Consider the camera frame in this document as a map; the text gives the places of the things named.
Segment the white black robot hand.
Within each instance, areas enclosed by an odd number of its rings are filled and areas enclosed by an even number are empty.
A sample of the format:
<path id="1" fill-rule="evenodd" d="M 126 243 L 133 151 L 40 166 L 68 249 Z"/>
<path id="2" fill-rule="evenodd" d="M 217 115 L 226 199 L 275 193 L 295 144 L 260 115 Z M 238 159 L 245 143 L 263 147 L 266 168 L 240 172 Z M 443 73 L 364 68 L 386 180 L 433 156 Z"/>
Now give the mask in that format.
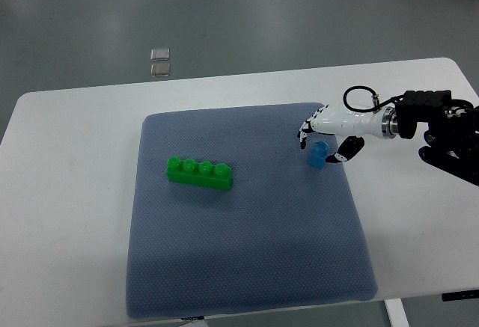
<path id="1" fill-rule="evenodd" d="M 364 147 L 364 136 L 393 139 L 397 132 L 395 110 L 381 108 L 378 112 L 351 111 L 340 105 L 326 105 L 316 110 L 299 128 L 297 138 L 305 149 L 311 133 L 345 137 L 337 151 L 325 158 L 328 163 L 347 162 Z"/>

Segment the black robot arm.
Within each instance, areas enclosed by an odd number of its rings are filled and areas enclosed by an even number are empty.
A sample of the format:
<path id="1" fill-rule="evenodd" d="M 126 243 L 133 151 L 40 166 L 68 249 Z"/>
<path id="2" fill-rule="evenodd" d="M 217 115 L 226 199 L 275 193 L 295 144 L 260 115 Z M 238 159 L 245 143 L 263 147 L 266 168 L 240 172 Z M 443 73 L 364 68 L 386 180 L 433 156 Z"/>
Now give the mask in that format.
<path id="1" fill-rule="evenodd" d="M 446 91 L 406 91 L 393 100 L 397 133 L 414 137 L 426 123 L 426 145 L 418 155 L 435 168 L 478 184 L 478 107 Z"/>

